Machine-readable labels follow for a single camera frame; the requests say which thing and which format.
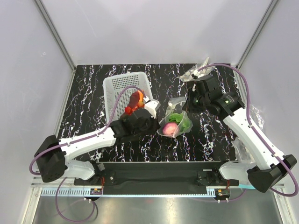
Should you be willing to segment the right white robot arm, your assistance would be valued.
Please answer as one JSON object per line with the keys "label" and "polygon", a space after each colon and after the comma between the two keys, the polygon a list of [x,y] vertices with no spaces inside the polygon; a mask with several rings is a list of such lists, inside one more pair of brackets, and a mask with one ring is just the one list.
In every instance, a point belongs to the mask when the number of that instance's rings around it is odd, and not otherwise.
{"label": "right white robot arm", "polygon": [[213,182],[223,185],[228,180],[249,182],[265,193],[287,175],[297,163],[292,155],[285,155],[265,136],[250,118],[241,98],[235,92],[223,93],[215,77],[206,75],[190,78],[187,100],[183,110],[188,113],[208,111],[223,121],[240,139],[253,163],[228,161],[212,173]]}

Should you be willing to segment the white perforated plastic basket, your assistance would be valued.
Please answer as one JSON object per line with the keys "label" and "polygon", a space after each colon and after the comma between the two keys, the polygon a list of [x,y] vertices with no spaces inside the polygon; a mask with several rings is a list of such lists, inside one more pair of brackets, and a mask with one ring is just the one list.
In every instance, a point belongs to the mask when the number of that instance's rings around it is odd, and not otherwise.
{"label": "white perforated plastic basket", "polygon": [[106,120],[118,120],[129,103],[129,98],[137,89],[127,89],[116,103],[120,92],[128,86],[136,86],[153,99],[147,75],[144,72],[131,72],[107,77],[103,81]]}

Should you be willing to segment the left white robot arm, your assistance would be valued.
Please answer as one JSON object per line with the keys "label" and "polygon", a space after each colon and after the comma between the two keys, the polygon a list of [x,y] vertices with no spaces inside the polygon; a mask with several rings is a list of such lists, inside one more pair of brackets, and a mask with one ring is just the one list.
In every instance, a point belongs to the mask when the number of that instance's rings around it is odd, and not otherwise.
{"label": "left white robot arm", "polygon": [[34,162],[44,183],[72,177],[95,185],[101,179],[99,168],[90,161],[78,161],[76,157],[99,148],[139,140],[154,134],[159,127],[156,112],[139,109],[91,133],[60,140],[55,135],[48,136],[35,153]]}

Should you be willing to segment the purple onion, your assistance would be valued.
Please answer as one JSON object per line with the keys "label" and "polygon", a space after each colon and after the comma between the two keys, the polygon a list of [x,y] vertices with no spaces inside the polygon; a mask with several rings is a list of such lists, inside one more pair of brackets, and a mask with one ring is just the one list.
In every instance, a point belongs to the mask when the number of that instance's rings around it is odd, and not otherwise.
{"label": "purple onion", "polygon": [[174,122],[170,122],[167,123],[164,127],[163,127],[163,135],[165,136],[169,136],[169,137],[175,137],[178,135],[179,132],[179,128],[178,125]]}

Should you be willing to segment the zip bag with white slices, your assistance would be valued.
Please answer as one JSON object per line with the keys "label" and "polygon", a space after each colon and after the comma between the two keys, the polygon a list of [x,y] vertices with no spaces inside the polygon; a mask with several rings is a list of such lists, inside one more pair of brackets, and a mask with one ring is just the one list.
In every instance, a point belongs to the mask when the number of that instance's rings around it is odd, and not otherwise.
{"label": "zip bag with white slices", "polygon": [[171,98],[165,112],[165,116],[159,122],[157,133],[168,138],[176,138],[184,133],[189,133],[193,124],[188,115],[183,111],[186,103],[184,97]]}

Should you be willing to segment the green lettuce head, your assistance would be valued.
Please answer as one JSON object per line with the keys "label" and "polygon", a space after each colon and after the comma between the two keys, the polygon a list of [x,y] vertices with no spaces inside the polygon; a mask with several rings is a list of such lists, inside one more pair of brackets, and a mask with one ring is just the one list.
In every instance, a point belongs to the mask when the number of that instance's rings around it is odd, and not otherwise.
{"label": "green lettuce head", "polygon": [[191,121],[189,118],[182,112],[182,113],[172,113],[169,116],[168,122],[174,122],[178,126],[180,126],[180,131],[185,131],[191,126]]}

